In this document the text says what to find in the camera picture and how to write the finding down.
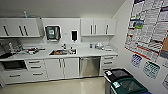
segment dishwasher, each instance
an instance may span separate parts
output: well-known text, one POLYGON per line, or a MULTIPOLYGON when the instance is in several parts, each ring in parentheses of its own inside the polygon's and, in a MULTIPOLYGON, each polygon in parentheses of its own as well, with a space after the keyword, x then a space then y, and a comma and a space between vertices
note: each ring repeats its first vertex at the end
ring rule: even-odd
POLYGON ((100 56, 80 57, 80 78, 99 76, 100 58, 100 56))

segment green bin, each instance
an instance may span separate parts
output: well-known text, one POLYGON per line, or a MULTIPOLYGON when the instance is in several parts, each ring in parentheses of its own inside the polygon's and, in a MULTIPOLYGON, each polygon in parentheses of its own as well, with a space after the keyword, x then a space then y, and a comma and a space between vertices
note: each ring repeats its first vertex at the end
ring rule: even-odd
POLYGON ((134 78, 123 78, 111 83, 111 94, 138 94, 144 92, 148 92, 148 89, 134 78))

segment microwave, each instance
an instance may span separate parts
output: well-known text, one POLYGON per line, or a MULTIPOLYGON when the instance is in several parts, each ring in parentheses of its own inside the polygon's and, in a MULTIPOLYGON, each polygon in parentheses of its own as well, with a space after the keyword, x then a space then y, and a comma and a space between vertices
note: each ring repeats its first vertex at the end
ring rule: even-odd
POLYGON ((24 60, 3 61, 1 63, 5 70, 27 69, 24 60))

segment floor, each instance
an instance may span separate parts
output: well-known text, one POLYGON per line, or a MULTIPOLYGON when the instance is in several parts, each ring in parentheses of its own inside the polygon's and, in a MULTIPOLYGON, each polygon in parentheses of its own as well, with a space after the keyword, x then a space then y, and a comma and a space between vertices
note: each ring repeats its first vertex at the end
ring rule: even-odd
POLYGON ((104 77, 7 85, 0 94, 104 94, 104 77))

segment trash can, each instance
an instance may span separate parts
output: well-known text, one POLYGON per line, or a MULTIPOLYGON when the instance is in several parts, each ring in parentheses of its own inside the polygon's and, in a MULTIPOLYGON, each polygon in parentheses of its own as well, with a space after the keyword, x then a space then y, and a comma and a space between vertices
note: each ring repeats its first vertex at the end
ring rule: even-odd
POLYGON ((148 89, 134 78, 123 78, 111 83, 111 94, 143 94, 145 92, 148 92, 148 89))
POLYGON ((112 69, 104 72, 105 81, 105 94, 111 94, 111 83, 122 78, 133 78, 125 69, 112 69))

